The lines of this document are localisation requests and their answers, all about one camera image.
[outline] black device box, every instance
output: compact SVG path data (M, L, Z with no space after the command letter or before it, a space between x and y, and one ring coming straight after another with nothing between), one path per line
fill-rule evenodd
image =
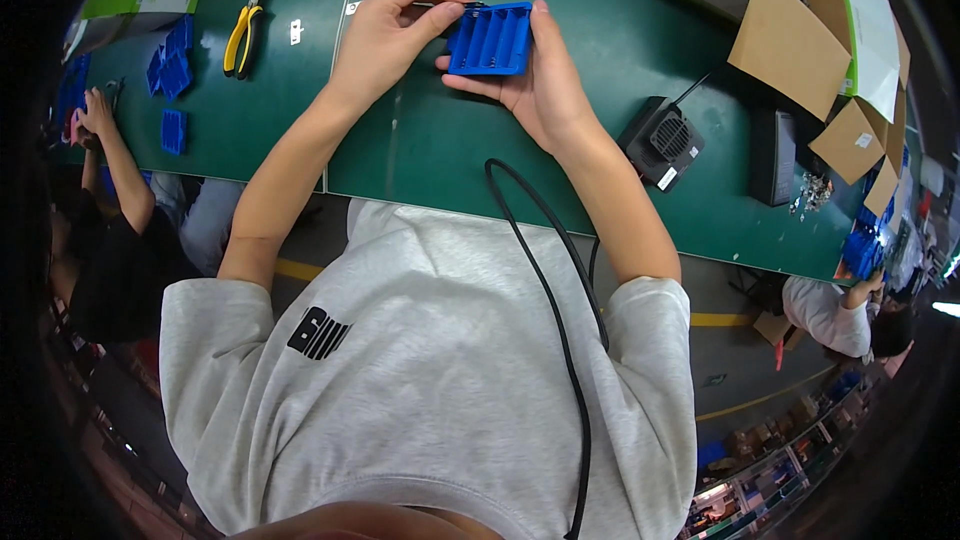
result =
M771 207L790 202L797 160L792 114L755 109L750 114L750 196Z
M704 149L704 139L680 108L650 96L616 139L638 174L668 193Z

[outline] yellow plier handle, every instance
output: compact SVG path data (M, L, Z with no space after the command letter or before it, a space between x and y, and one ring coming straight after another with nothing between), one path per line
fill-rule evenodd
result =
M250 73L257 55L263 13L263 7L259 5L253 8L244 5L240 9L240 17L237 18L237 24L230 32L229 40L226 41L226 50L223 52L223 75L227 78L233 78L235 73L237 79L244 79ZM240 40L244 33L246 33L246 44L240 66L237 67L237 51L240 49Z

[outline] white shirt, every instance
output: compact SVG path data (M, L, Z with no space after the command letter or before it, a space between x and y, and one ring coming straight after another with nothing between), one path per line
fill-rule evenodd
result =
M870 301L854 308L843 301L844 291L833 283L791 276L783 285L783 314L790 323L827 348L864 357L870 352Z
M690 302L640 278L609 353L553 230L522 226L558 301L592 429L581 537L673 538L696 470ZM450 510L560 538L580 416L546 294L509 225L382 203L274 325L249 282L167 288L167 431L211 523L236 534L332 502Z

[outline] gray floor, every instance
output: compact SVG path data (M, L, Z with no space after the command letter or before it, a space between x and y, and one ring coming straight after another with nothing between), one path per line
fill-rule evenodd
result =
M280 257L319 267L329 265L347 245L348 202L342 196L315 194L280 250ZM574 244L586 262L592 239L578 236ZM728 279L736 276L732 265L687 256L681 257L681 261L683 287L693 313L757 312L728 286ZM279 317L306 285L304 280L276 276L272 293L274 313ZM601 305L616 287L614 272L601 249L595 276ZM810 338L805 338L795 350L785 352L781 370L776 371L773 347L753 327L692 327L690 368L696 389L699 444L703 446L733 430L782 414L798 397L821 383L823 376L808 379L830 365L820 345ZM719 385L704 387L707 378L723 374L726 378ZM743 406L765 397L769 398Z

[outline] seated worker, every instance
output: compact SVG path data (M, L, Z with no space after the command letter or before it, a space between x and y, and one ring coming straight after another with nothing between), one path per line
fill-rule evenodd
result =
M913 340L913 310L882 295L882 269L846 292L791 276L783 285L783 314L829 350L867 364L903 353Z
M163 289L216 275L243 185L205 180L184 216L180 176L154 173L147 186L101 90L86 92L86 107L72 122L72 133L86 148L77 208L70 217L56 206L51 211L50 283L85 341L157 341ZM99 146L91 134L99 137ZM109 221L93 198L98 150L120 203Z
M608 353L556 232L522 226L592 434L544 287L505 221L353 202L344 253L274 322L274 262L324 166L471 1L364 0L326 86L246 186L217 279L164 293L167 432L221 532L574 538L582 457L580 537L673 538L687 518L697 458L680 259L542 0L525 76L442 82L510 109L606 246L620 283L604 311ZM414 2L436 6L417 18Z

